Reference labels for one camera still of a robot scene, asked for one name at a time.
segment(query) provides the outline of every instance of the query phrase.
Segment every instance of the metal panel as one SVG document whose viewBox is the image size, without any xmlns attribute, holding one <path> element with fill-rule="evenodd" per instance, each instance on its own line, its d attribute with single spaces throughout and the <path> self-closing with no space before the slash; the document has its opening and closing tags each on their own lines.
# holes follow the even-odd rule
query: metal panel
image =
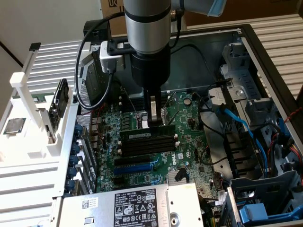
<svg viewBox="0 0 303 227">
<path fill-rule="evenodd" d="M 54 92 L 62 78 L 74 86 L 74 69 L 80 41 L 42 45 L 36 55 L 28 77 L 31 93 Z M 82 52 L 88 52 L 85 44 Z"/>
<path fill-rule="evenodd" d="M 190 26 L 189 30 L 250 24 L 294 98 L 303 85 L 303 19 L 298 14 Z"/>
</svg>

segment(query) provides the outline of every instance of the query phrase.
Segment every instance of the blue connector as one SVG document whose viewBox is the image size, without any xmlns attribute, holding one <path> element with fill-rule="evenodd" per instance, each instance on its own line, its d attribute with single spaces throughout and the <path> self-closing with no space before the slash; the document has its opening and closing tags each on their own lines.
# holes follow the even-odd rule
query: blue connector
<svg viewBox="0 0 303 227">
<path fill-rule="evenodd" d="M 133 173 L 140 173 L 140 172 L 147 172 L 152 171 L 153 165 L 151 164 L 142 164 L 136 166 L 128 166 L 122 168 L 114 169 L 114 175 L 122 175 L 122 174 L 133 174 Z"/>
</svg>

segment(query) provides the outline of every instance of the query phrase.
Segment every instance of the white sticker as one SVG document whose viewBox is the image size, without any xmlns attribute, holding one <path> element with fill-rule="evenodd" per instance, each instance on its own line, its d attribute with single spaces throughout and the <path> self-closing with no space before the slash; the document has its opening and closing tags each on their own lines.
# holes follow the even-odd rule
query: white sticker
<svg viewBox="0 0 303 227">
<path fill-rule="evenodd" d="M 227 192 L 224 190 L 218 191 L 218 205 L 223 205 L 225 198 L 226 198 Z"/>
<path fill-rule="evenodd" d="M 137 135 L 129 135 L 128 138 L 131 139 L 137 139 L 137 138 L 145 138 L 145 137 L 151 137 L 152 135 L 150 133 L 142 133 Z"/>
<path fill-rule="evenodd" d="M 183 159 L 183 154 L 182 153 L 178 154 L 178 159 Z"/>
<path fill-rule="evenodd" d="M 90 209 L 96 207 L 98 207 L 98 197 L 91 198 L 89 200 L 82 200 L 82 209 Z"/>
</svg>

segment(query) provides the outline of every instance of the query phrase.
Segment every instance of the capacitor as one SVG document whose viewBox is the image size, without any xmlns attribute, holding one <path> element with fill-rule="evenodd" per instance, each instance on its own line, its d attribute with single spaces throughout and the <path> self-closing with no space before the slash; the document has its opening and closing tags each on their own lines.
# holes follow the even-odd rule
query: capacitor
<svg viewBox="0 0 303 227">
<path fill-rule="evenodd" d="M 209 186 L 213 187 L 213 185 L 214 185 L 214 181 L 213 180 L 209 180 Z"/>
<path fill-rule="evenodd" d="M 102 145 L 103 149 L 106 150 L 106 138 L 104 136 L 102 137 Z"/>
<path fill-rule="evenodd" d="M 110 143 L 110 133 L 107 134 L 107 141 Z"/>
<path fill-rule="evenodd" d="M 190 98 L 185 98 L 185 99 L 183 100 L 183 103 L 184 103 L 185 106 L 190 106 L 190 105 L 191 105 L 191 100 L 190 100 Z"/>
</svg>

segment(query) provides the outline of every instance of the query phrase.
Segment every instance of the circuit board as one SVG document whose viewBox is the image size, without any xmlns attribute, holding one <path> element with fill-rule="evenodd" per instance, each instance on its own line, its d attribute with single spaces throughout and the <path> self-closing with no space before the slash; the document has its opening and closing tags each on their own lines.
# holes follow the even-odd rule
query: circuit board
<svg viewBox="0 0 303 227">
<path fill-rule="evenodd" d="M 191 104 L 185 105 L 184 99 L 190 99 Z M 185 168 L 189 174 L 189 181 L 196 183 L 198 193 L 203 197 L 214 198 L 217 196 L 215 186 L 210 186 L 210 181 L 214 179 L 211 166 L 200 163 L 198 155 L 206 148 L 206 136 L 204 131 L 197 129 L 198 111 L 197 101 L 192 101 L 191 94 L 177 92 L 171 99 L 165 114 L 165 122 L 176 117 L 171 122 L 176 126 L 178 135 L 178 147 L 175 151 L 151 154 L 151 161 L 154 167 L 151 172 L 126 174 L 122 177 L 125 183 L 116 185 L 113 178 L 121 177 L 114 175 L 115 159 L 120 159 L 118 155 L 118 141 L 122 130 L 137 129 L 136 115 L 139 113 L 122 113 L 119 106 L 109 106 L 101 113 L 95 113 L 98 117 L 96 122 L 103 122 L 107 135 L 110 139 L 106 141 L 106 146 L 98 145 L 96 156 L 98 158 L 99 172 L 97 181 L 97 192 L 108 192 L 119 188 L 136 185 L 150 185 L 167 183 L 170 172 L 177 173 L 180 168 Z"/>
</svg>

